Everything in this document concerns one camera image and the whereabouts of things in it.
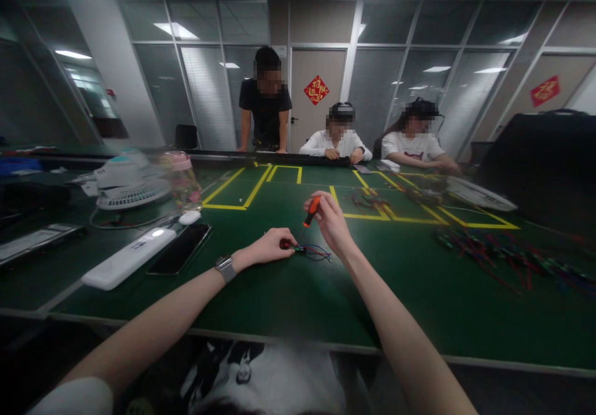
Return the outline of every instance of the green table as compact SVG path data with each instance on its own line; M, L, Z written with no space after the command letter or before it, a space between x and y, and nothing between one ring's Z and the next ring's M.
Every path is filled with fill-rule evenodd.
M439 246L431 233L437 227L464 224L488 231L511 230L537 246L553 236L514 213L423 208L399 190L423 172L404 169L402 173L360 176L347 167L282 164L223 171L199 165L197 177L206 189L203 219L214 229L178 276L147 276L149 263L113 291L81 286L77 280L87 270L142 233L90 229L82 240L2 279L0 311L124 324L211 268L222 254L252 243L270 227L288 226L298 235L305 217L303 202L315 190L326 190L337 197L356 244L448 361L596 375L596 300L577 292L562 293L553 280L538 276L531 292L515 295L472 259ZM48 179L50 174L43 175ZM387 199L390 208L382 212L356 208L345 199L365 186ZM77 195L67 212L38 223L83 224L93 205L93 199ZM147 217L152 212L152 217L170 205L166 202L142 212ZM470 208L464 203L458 207ZM31 230L30 222L22 226ZM306 231L302 242L327 248L317 225ZM593 264L582 265L596 275ZM294 255L247 270L212 300L191 333L257 341L291 337L354 352L379 348L364 303L335 256L329 263Z

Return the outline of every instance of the hand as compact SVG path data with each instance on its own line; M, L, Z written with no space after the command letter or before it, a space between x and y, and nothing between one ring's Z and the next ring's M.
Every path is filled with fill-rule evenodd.
M363 157L364 153L362 152L362 149L357 147L350 155L350 164L358 164L360 161L362 161Z
M355 246L348 224L343 217L340 205L327 192L314 192L311 198L304 203L305 212L308 211L313 198L317 196L321 197L321 207L315 215L318 226L331 250L337 256L341 256L348 248Z
M325 157L334 161L340 158L340 152L336 148L327 148L325 150Z
M290 229L269 229L265 235L253 244L234 253L232 256L234 269L236 269L236 272L240 272L256 263L268 263L292 256L295 250L279 247L282 240L288 240L292 246L298 245Z

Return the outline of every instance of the phone screen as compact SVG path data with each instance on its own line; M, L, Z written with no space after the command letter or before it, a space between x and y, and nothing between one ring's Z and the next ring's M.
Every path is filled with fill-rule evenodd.
M147 274L176 275L211 232L210 225L191 225L172 241L147 271Z

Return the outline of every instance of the ceiling light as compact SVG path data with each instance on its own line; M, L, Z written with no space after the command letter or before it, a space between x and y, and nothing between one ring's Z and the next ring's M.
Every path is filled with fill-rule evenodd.
M433 66L432 68L428 68L422 72L443 72L443 71L446 71L447 69L451 69L451 67L450 66Z
M483 69L482 71L476 71L474 74L496 74L498 72L506 71L507 68L488 68Z
M56 53L59 53L60 55L66 55L72 58L83 58L86 60L90 60L91 57L87 56L87 55L83 55L83 54L77 54L76 52L70 52L70 51L56 51Z
M499 42L499 44L511 44L511 43L521 43L523 39L528 35L528 32L518 35L517 37L509 38L507 40L503 40Z
M169 26L169 23L153 23L155 27L159 27L164 32L168 34L172 34L172 27L174 28L174 36L176 38L180 38L181 40L200 40L194 33L192 33L187 28L179 25L177 22L173 22L172 26Z

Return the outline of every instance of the pink bottle cap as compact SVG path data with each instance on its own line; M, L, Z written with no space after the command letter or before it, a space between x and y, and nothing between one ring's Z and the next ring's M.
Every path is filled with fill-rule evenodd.
M192 168L191 159L183 151L167 151L161 157L169 161L173 171Z

